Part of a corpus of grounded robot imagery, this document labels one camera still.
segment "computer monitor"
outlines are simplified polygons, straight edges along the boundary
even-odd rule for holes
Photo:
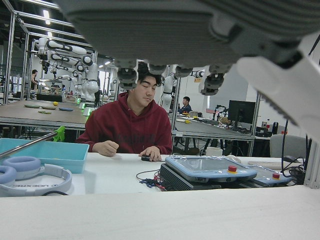
[[[234,127],[238,122],[252,124],[254,121],[256,103],[253,101],[229,101],[228,120],[234,121]]]

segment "light blue tray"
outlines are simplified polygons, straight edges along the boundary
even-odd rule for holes
[[[0,153],[28,142],[30,140],[0,138]],[[10,157],[32,156],[40,159],[42,164],[58,165],[70,170],[73,174],[82,174],[85,169],[88,149],[88,144],[40,141],[11,154]]]

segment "white cup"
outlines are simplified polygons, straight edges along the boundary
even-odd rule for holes
[[[206,156],[215,156],[221,157],[222,156],[222,149],[214,146],[208,146],[205,151]]]

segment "chair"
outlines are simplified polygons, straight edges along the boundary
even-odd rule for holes
[[[270,138],[270,157],[281,158],[284,135],[276,134]],[[283,156],[306,158],[306,139],[304,137],[286,135]]]

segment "computer mouse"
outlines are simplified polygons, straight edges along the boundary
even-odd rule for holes
[[[142,155],[141,160],[150,162],[150,155]]]

